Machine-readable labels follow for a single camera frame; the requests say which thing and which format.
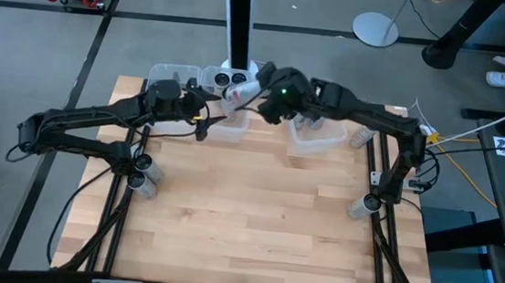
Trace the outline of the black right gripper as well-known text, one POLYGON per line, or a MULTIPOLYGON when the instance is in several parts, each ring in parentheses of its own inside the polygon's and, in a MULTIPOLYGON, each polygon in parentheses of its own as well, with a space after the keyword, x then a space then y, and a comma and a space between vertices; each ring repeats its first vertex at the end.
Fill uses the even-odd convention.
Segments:
POLYGON ((258 112, 271 125, 280 124, 282 120, 305 110, 305 103, 313 92, 310 80, 299 70, 276 69, 276 65, 268 61, 256 74, 261 88, 266 88, 271 80, 270 96, 258 105, 258 112))

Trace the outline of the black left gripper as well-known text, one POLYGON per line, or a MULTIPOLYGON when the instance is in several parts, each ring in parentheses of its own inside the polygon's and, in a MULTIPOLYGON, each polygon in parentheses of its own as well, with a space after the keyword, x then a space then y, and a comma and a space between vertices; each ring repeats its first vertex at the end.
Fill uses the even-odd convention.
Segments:
POLYGON ((180 98, 179 117, 182 121, 195 126, 195 137, 203 141, 208 136, 207 131, 216 123, 224 121, 226 116, 209 117, 209 106, 212 101, 222 98, 208 93, 197 82, 197 78, 189 78, 183 88, 184 96, 180 98))

